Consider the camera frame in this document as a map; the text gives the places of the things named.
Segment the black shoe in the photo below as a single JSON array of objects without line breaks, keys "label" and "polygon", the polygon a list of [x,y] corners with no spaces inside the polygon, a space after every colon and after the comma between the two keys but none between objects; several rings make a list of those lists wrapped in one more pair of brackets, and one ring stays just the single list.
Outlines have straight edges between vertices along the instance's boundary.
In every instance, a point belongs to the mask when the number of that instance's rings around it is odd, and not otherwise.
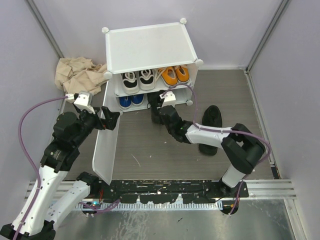
[{"label": "black shoe", "polygon": [[[221,128],[223,126],[223,119],[220,109],[216,105],[210,105],[202,116],[202,125],[208,127]],[[214,156],[218,152],[218,148],[206,144],[199,144],[198,150],[206,156]]]},{"label": "black shoe", "polygon": [[149,108],[151,109],[151,121],[155,124],[163,125],[163,122],[159,116],[159,111],[163,104],[163,99],[161,99],[160,95],[164,92],[164,90],[160,90],[147,94],[147,101],[149,104]]}]

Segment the blue sneaker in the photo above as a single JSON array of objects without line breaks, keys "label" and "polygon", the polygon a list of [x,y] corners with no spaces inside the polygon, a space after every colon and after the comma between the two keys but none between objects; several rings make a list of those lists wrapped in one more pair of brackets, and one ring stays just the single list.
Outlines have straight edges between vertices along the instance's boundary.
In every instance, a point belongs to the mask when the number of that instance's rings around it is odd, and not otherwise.
[{"label": "blue sneaker", "polygon": [[119,97],[119,106],[122,110],[129,109],[131,105],[132,105],[132,98],[130,95]]},{"label": "blue sneaker", "polygon": [[134,106],[140,106],[144,101],[144,94],[135,94],[131,96],[131,103]]}]

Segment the black white sneaker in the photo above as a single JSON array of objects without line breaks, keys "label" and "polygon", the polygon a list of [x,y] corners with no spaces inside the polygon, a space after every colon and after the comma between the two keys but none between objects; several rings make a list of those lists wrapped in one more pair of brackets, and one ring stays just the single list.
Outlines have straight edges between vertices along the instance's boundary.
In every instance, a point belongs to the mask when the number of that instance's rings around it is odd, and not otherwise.
[{"label": "black white sneaker", "polygon": [[155,76],[152,69],[145,69],[138,72],[140,88],[149,91],[155,88]]},{"label": "black white sneaker", "polygon": [[122,73],[121,76],[122,86],[126,94],[135,94],[139,91],[138,80],[133,71]]}]

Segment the orange sneaker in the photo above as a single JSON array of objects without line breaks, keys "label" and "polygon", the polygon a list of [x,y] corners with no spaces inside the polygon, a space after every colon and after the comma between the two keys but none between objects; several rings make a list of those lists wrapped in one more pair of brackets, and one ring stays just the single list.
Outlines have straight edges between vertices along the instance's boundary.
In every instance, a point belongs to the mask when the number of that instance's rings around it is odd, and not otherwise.
[{"label": "orange sneaker", "polygon": [[187,83],[190,80],[189,70],[186,65],[176,65],[174,71],[180,83]]},{"label": "orange sneaker", "polygon": [[161,78],[167,87],[172,87],[178,83],[175,70],[172,66],[161,67],[157,70],[157,77]]}]

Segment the white cabinet door panel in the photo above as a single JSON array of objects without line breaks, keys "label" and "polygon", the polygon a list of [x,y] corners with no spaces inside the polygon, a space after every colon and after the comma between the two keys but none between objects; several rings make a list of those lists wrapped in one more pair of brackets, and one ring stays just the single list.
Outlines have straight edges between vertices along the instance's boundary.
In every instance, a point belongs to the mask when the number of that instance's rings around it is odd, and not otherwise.
[{"label": "white cabinet door panel", "polygon": [[98,130],[92,159],[93,171],[108,185],[113,178],[119,132],[119,119],[114,130]]}]

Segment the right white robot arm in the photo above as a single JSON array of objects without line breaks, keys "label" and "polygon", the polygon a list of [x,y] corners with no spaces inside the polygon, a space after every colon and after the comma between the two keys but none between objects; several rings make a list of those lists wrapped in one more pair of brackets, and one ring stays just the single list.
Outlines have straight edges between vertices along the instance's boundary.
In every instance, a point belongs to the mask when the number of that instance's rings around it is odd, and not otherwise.
[{"label": "right white robot arm", "polygon": [[183,120],[171,105],[162,107],[159,117],[168,133],[178,142],[224,150],[230,166],[219,180],[219,191],[225,197],[231,197],[237,191],[238,183],[252,173],[266,152],[263,139],[240,123],[234,127],[204,126]]}]

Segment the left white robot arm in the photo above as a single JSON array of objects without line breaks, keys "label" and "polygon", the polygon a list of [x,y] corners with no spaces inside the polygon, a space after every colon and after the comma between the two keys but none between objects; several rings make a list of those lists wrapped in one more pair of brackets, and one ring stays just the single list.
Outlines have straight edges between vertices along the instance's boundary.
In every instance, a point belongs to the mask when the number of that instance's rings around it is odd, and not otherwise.
[{"label": "left white robot arm", "polygon": [[83,198],[99,195],[99,178],[82,172],[71,190],[51,204],[80,154],[80,145],[94,129],[114,130],[120,116],[105,106],[95,107],[92,113],[85,109],[76,111],[57,117],[53,141],[44,150],[36,183],[17,218],[1,228],[1,236],[9,240],[52,240],[63,220]]}]

